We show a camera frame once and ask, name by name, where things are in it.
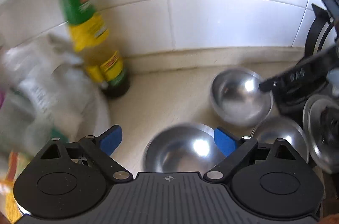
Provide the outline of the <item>small steel bowl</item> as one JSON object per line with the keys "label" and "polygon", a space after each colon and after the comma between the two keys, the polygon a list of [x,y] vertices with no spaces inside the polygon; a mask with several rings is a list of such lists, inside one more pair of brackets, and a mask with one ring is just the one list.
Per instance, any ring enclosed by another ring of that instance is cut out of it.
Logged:
{"label": "small steel bowl", "polygon": [[258,124],[250,136],[264,144],[273,144],[277,138],[285,139],[308,163],[309,147],[306,141],[306,134],[290,118],[284,116],[270,117]]}

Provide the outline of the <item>large steel bowl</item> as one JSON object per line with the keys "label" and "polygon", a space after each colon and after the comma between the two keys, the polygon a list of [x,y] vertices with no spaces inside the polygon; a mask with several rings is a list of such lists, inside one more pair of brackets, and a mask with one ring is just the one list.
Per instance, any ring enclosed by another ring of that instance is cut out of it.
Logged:
{"label": "large steel bowl", "polygon": [[214,142],[211,127],[182,123],[164,129],[148,143],[143,155],[143,171],[204,174],[224,159]]}

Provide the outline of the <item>medium steel bowl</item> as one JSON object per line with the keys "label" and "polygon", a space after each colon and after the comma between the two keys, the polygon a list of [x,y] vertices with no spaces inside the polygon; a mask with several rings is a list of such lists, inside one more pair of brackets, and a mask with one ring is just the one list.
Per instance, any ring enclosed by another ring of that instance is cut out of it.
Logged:
{"label": "medium steel bowl", "polygon": [[273,95],[259,90],[262,81],[259,74],[244,67],[224,70],[210,86],[213,110],[235,127],[255,127],[270,115],[274,105]]}

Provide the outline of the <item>white round tray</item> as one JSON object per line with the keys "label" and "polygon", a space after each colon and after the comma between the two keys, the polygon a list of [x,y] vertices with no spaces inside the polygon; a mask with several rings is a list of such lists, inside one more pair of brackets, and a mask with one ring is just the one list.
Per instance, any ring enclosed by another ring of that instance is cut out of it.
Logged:
{"label": "white round tray", "polygon": [[95,105],[96,119],[93,135],[99,136],[111,127],[109,104],[105,96],[99,90],[95,92]]}

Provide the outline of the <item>clear plastic bag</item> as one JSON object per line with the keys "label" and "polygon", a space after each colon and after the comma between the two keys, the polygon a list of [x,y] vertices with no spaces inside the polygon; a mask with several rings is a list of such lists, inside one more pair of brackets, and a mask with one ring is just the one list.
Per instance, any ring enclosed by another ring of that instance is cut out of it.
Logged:
{"label": "clear plastic bag", "polygon": [[1,152],[34,156],[53,137],[92,134],[95,91],[80,59],[47,36],[1,47]]}

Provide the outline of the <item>yellow label oil bottle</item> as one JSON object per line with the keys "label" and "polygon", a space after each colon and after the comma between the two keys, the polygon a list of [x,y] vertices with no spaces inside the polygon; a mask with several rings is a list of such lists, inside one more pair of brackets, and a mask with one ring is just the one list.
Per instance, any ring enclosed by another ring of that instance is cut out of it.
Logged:
{"label": "yellow label oil bottle", "polygon": [[73,49],[82,58],[88,76],[105,96],[124,95],[130,86],[128,72],[102,15],[91,0],[59,0],[59,5],[68,22]]}

